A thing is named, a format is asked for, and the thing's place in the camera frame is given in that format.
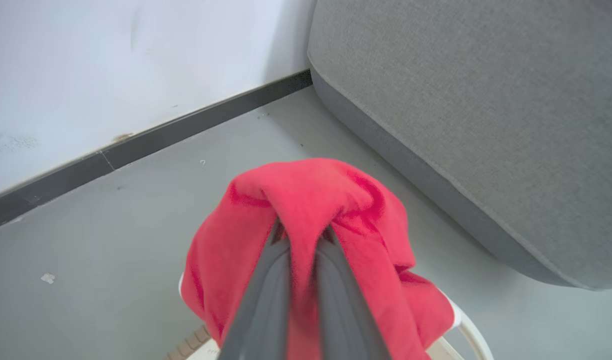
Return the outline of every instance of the stain on wall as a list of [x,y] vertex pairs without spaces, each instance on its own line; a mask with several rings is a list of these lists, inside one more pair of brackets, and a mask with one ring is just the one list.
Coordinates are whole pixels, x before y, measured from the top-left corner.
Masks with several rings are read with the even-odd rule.
[[17,153],[37,146],[39,141],[32,136],[0,133],[0,153]]
[[132,21],[130,21],[130,52],[135,50],[135,43],[137,41],[137,31],[140,27],[140,16],[142,14],[142,8],[137,7],[135,12],[132,14]]
[[125,141],[126,139],[128,139],[129,137],[132,137],[132,136],[133,136],[132,132],[129,132],[127,134],[117,135],[116,137],[112,138],[112,142],[113,143],[123,142],[123,141]]

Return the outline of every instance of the sofa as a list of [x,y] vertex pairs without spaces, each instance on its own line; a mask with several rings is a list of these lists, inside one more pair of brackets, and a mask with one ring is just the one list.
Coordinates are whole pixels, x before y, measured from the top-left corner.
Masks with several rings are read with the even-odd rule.
[[530,278],[612,289],[612,1],[319,0],[317,95]]

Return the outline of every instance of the white wall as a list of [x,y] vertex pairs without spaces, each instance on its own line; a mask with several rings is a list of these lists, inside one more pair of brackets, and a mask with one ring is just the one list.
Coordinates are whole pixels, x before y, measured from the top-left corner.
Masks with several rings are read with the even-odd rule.
[[0,0],[0,192],[308,68],[315,0]]

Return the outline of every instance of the red towel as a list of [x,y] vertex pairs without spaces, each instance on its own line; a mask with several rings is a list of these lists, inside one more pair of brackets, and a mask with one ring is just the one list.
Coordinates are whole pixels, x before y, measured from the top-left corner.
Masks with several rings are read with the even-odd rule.
[[182,298],[220,347],[276,216],[290,237],[288,359],[320,358],[313,263],[330,223],[393,360],[429,359],[425,349],[454,315],[430,281],[409,272],[406,209],[377,180],[331,159],[276,162],[237,176],[192,239]]

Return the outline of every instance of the red cloth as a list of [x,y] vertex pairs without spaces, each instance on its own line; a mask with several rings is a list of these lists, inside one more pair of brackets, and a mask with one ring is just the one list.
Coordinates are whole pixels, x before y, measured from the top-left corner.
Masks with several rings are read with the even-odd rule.
[[453,323],[453,310],[415,258],[404,205],[374,178],[331,159],[276,162],[237,176],[197,231],[182,298],[221,347],[271,227],[290,237],[292,297],[288,359],[320,358],[315,245],[332,222],[393,360],[425,353]]

